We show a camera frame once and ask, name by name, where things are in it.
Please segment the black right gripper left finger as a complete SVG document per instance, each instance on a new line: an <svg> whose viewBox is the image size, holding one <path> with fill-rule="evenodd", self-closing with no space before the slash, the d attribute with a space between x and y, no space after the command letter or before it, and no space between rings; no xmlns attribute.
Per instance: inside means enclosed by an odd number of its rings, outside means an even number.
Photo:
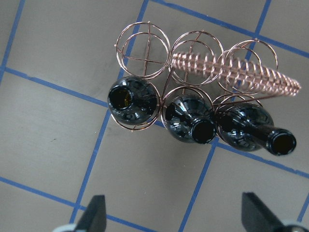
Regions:
<svg viewBox="0 0 309 232"><path fill-rule="evenodd" d="M77 232L104 232L107 227L106 203L104 195L92 197L82 217L76 225Z"/></svg>

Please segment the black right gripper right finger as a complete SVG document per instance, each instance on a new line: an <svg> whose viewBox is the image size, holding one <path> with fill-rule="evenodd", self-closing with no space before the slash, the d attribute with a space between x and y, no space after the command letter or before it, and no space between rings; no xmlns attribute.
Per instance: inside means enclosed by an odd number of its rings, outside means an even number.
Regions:
<svg viewBox="0 0 309 232"><path fill-rule="evenodd" d="M284 224L253 192L242 193L241 222L247 232L278 232Z"/></svg>

